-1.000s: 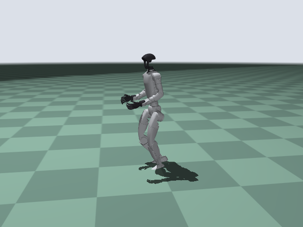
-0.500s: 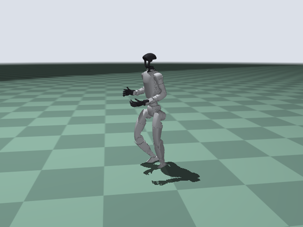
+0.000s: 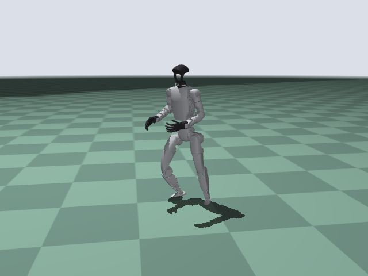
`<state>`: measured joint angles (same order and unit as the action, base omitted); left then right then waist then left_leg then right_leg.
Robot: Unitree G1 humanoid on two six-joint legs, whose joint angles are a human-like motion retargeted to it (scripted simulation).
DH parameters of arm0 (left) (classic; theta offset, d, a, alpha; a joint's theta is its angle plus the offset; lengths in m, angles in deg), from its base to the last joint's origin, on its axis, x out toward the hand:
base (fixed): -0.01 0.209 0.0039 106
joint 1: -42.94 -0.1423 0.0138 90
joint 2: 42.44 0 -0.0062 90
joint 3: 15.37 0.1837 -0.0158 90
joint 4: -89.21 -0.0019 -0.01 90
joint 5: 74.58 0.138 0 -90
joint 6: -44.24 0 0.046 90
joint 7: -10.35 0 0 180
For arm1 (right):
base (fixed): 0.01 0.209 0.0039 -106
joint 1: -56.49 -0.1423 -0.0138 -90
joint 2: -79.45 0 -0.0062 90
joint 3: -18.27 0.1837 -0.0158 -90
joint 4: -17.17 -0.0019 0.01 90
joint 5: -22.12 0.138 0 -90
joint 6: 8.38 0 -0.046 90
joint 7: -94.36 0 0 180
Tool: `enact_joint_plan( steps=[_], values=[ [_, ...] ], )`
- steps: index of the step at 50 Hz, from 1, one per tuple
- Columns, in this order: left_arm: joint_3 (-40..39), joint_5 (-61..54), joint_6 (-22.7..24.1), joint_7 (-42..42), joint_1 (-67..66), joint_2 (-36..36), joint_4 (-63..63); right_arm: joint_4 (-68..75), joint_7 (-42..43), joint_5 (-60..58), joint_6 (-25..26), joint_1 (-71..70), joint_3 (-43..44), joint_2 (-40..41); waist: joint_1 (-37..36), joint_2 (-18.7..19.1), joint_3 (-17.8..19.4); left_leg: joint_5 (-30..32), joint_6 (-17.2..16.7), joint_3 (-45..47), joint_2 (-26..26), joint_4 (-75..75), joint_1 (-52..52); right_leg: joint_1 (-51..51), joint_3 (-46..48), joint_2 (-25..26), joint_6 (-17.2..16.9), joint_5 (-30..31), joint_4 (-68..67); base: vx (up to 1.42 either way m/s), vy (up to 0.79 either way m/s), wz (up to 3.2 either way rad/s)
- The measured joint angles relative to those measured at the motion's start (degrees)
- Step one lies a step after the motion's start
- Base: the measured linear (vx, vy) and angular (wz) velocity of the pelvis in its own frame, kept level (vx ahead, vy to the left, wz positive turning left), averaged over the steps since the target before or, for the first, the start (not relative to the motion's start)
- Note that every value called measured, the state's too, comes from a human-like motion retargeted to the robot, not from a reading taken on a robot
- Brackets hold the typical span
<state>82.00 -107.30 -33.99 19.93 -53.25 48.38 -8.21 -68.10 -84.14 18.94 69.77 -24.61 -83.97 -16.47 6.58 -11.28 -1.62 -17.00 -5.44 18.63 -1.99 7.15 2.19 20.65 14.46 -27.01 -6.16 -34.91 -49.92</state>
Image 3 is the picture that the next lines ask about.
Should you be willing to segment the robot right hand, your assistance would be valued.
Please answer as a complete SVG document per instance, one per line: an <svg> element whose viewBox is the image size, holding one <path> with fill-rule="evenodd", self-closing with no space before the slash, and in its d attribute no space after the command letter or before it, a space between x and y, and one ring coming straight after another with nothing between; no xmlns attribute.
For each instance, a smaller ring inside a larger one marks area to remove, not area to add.
<svg viewBox="0 0 368 276"><path fill-rule="evenodd" d="M150 126L152 123L156 123L156 119L158 118L159 116L153 116L153 117L150 117L147 121L146 121L146 124L145 124L145 129L148 130L148 126Z"/></svg>

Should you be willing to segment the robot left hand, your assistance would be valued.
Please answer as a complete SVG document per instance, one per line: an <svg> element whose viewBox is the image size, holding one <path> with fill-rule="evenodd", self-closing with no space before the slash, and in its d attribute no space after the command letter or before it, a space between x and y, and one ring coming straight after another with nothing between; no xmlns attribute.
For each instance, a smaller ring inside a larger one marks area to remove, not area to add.
<svg viewBox="0 0 368 276"><path fill-rule="evenodd" d="M184 129L185 128L185 124L188 123L187 121L183 121L183 122L177 122L175 120L171 120L171 121L175 122L175 124L166 123L167 125L170 125L170 126L165 125L165 127L167 127L166 128L167 129L166 131L167 132L170 132L170 133L179 131L180 129ZM171 128L171 129L168 129L168 128Z"/></svg>

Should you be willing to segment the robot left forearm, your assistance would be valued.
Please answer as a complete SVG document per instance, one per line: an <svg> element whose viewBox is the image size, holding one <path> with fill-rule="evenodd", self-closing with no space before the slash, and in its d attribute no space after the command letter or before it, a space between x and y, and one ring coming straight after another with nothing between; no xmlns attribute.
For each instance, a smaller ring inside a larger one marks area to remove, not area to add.
<svg viewBox="0 0 368 276"><path fill-rule="evenodd" d="M191 127L195 123L200 122L205 117L205 113L203 111L199 112L197 115L194 115L192 118L186 120L188 123L185 124L185 129Z"/></svg>

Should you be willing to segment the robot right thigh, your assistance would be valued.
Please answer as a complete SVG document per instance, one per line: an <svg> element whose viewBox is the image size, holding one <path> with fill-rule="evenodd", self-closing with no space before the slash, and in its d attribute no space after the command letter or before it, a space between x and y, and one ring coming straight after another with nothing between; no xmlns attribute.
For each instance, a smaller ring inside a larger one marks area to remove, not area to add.
<svg viewBox="0 0 368 276"><path fill-rule="evenodd" d="M181 145L183 142L179 140L178 134L171 135L164 146L162 158L161 158L161 171L166 177L173 174L172 168L169 166L175 152L176 145Z"/></svg>

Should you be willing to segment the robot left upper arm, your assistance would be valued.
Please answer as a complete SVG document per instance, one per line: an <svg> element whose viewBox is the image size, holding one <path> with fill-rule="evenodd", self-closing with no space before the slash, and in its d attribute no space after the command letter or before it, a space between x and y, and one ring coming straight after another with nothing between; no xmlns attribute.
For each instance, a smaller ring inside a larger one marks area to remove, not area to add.
<svg viewBox="0 0 368 276"><path fill-rule="evenodd" d="M201 96L200 91L198 89L188 89L188 92L189 92L189 97L193 100L194 106L197 109L197 112L195 113L195 115L197 115L201 111L204 112L201 97L200 97Z"/></svg>

